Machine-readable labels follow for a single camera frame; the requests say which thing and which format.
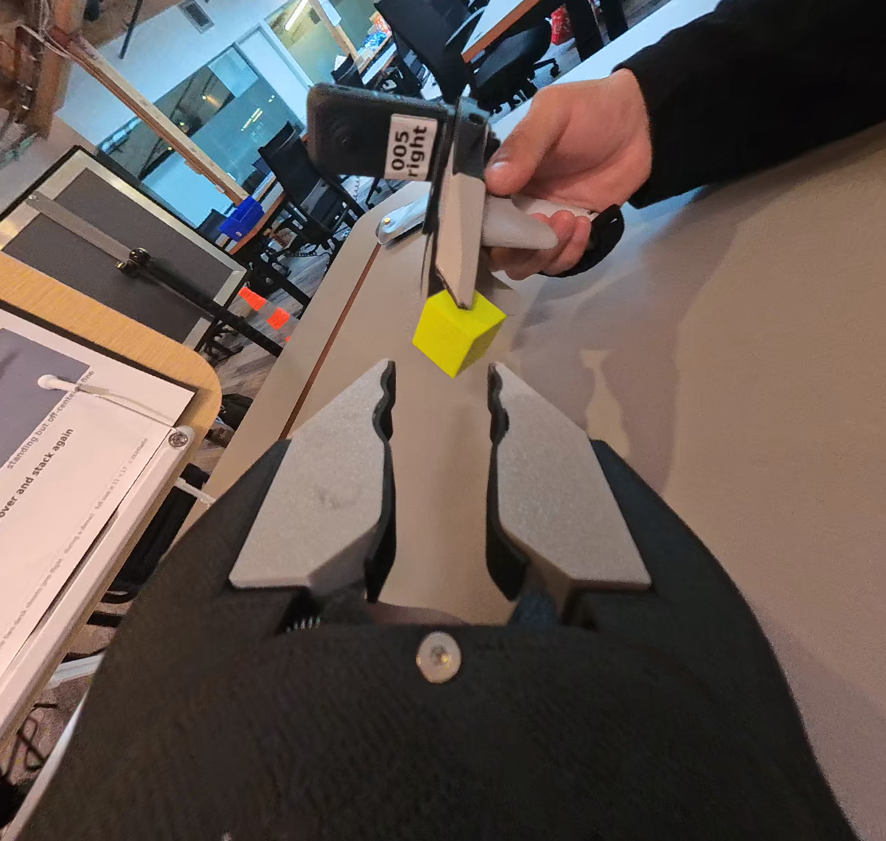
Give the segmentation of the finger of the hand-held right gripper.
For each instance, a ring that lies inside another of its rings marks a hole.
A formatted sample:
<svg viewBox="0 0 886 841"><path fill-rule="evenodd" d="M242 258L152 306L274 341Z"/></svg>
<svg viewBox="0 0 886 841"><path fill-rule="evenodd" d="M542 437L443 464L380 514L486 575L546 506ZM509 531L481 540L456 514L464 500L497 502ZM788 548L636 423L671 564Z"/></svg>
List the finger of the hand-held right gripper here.
<svg viewBox="0 0 886 841"><path fill-rule="evenodd" d="M479 269L485 183L465 173L444 178L434 270L457 307L471 307Z"/></svg>

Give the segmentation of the small blue storage bin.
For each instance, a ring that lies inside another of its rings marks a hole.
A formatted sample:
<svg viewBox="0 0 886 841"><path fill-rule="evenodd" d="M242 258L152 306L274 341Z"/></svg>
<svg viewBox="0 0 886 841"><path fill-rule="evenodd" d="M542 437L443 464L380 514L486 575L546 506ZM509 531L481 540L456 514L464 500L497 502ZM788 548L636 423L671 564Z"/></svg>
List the small blue storage bin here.
<svg viewBox="0 0 886 841"><path fill-rule="evenodd" d="M240 241L260 224L265 215L262 204L253 196L248 195L221 222L218 231L226 238Z"/></svg>

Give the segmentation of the person's right forearm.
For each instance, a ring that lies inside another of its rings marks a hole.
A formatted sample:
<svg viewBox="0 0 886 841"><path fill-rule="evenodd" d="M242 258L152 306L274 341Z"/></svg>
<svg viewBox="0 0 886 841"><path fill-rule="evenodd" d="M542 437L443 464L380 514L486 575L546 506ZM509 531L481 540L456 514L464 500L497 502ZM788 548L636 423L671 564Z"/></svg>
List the person's right forearm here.
<svg viewBox="0 0 886 841"><path fill-rule="evenodd" d="M884 0L723 0L619 63L645 100L637 208L741 178L885 119Z"/></svg>

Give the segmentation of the silver metal object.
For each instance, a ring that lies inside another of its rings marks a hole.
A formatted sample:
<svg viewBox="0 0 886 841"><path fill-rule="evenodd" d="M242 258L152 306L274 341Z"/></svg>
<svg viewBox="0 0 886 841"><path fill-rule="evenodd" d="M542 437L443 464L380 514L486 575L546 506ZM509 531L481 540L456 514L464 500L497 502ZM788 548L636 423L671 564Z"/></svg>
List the silver metal object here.
<svg viewBox="0 0 886 841"><path fill-rule="evenodd" d="M428 197L417 198L408 205L390 211L382 217L376 229L378 243L390 245L416 229L424 226L428 207Z"/></svg>

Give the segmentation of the black office chair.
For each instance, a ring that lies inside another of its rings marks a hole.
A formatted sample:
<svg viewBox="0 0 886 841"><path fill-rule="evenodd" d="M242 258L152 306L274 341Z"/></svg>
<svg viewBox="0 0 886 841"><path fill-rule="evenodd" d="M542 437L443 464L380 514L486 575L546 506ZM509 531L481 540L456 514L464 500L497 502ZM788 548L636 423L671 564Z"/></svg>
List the black office chair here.
<svg viewBox="0 0 886 841"><path fill-rule="evenodd" d="M282 188L282 228L293 233L299 248L335 256L344 242L336 237L339 229L352 227L364 208L337 177L314 164L292 123L285 123L259 153Z"/></svg>
<svg viewBox="0 0 886 841"><path fill-rule="evenodd" d="M456 27L450 25L427 0L380 0L377 11L396 38L433 75L442 99L456 102L464 91L489 112L515 97L535 93L533 76L537 65L556 64L544 60L552 42L552 29L544 18L518 32L507 34L481 52L478 64L463 60L463 43L455 40Z"/></svg>

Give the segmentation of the white document stand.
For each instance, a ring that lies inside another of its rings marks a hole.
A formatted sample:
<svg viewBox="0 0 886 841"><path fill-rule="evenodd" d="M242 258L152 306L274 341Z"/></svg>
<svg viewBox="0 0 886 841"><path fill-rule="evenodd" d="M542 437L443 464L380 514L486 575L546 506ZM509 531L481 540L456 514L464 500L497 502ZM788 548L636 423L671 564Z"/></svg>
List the white document stand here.
<svg viewBox="0 0 886 841"><path fill-rule="evenodd" d="M136 368L192 388L194 396L177 426L187 441L159 451L122 500L96 544L73 570L11 666L2 674L2 746L23 723L54 670L72 646L100 597L110 587L154 514L208 433L221 405L221 387L196 352L3 253L2 304L35 316L128 360Z"/></svg>

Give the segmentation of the person's right hand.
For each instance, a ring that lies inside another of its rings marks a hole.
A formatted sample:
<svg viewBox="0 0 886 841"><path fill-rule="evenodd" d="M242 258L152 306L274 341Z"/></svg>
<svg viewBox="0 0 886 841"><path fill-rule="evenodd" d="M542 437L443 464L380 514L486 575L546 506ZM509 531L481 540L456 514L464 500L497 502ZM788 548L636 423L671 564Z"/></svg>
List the person's right hand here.
<svg viewBox="0 0 886 841"><path fill-rule="evenodd" d="M550 85L485 168L489 193L521 194L558 205L538 215L557 236L553 249L493 248L490 269L511 280L557 276L582 259L592 222L571 208L601 212L623 205L651 172L646 102L635 75L620 69L598 80Z"/></svg>

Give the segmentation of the printed instruction sheet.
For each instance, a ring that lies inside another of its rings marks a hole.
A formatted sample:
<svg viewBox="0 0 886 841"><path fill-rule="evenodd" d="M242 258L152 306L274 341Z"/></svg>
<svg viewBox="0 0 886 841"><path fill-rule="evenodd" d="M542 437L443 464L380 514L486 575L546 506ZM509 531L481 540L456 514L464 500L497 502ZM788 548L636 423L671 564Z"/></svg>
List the printed instruction sheet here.
<svg viewBox="0 0 886 841"><path fill-rule="evenodd" d="M5 671L195 390L6 310L1 356Z"/></svg>

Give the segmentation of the yellow foam cube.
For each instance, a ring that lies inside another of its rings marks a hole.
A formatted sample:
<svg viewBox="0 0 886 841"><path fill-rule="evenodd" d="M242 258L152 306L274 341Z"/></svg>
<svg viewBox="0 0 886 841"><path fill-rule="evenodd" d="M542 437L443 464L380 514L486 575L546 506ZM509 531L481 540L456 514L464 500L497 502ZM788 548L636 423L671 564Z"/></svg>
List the yellow foam cube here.
<svg viewBox="0 0 886 841"><path fill-rule="evenodd" d="M455 378L482 358L506 318L479 292L474 292L471 307L462 309L448 291L441 290L425 301L413 344Z"/></svg>

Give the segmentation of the wooden beam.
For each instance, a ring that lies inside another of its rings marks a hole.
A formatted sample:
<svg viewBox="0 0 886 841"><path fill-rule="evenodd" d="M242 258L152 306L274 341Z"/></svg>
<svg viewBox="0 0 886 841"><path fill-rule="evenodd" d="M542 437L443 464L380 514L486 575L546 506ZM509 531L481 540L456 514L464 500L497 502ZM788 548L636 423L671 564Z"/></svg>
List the wooden beam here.
<svg viewBox="0 0 886 841"><path fill-rule="evenodd" d="M63 50L70 60L164 139L173 151L183 157L192 171L209 180L234 205L245 201L248 193L237 181L177 127L170 117L128 82L91 44L81 36L73 37L62 33L58 38L63 39Z"/></svg>

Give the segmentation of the orange traffic cone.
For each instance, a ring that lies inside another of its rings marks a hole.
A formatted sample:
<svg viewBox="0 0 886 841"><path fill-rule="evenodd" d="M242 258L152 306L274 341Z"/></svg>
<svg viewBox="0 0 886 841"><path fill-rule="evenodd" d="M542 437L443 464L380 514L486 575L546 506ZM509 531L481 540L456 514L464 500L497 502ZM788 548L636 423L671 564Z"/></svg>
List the orange traffic cone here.
<svg viewBox="0 0 886 841"><path fill-rule="evenodd" d="M273 337L280 338L283 343L290 340L296 319L289 311L256 293L247 285L239 289L238 298L247 305L252 317L270 328Z"/></svg>

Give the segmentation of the grey partition panel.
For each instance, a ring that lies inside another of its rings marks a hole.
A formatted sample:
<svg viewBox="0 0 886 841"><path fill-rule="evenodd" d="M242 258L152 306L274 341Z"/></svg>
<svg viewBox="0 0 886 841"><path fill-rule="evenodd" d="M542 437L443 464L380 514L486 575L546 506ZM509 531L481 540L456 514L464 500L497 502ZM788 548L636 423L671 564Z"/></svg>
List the grey partition panel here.
<svg viewBox="0 0 886 841"><path fill-rule="evenodd" d="M242 264L81 146L25 183L3 176L1 213L7 256L195 350L213 316L119 266L144 250L177 283L225 309L245 282Z"/></svg>

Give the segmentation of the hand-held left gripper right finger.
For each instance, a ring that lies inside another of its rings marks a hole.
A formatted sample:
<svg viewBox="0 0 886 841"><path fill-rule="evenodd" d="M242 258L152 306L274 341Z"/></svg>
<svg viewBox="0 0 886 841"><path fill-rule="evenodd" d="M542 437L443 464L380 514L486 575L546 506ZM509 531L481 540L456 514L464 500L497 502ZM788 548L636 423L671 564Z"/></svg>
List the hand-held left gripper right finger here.
<svg viewBox="0 0 886 841"><path fill-rule="evenodd" d="M560 616L589 591L652 580L592 441L504 364L488 368L485 561L504 597L539 593Z"/></svg>

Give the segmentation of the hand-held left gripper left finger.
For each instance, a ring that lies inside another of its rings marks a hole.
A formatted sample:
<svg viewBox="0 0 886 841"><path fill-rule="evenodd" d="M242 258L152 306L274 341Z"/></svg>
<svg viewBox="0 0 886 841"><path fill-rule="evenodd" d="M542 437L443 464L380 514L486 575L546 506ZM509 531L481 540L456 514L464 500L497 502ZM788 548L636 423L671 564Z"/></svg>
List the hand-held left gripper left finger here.
<svg viewBox="0 0 886 841"><path fill-rule="evenodd" d="M378 601L396 555L396 367L380 360L288 440L228 580Z"/></svg>

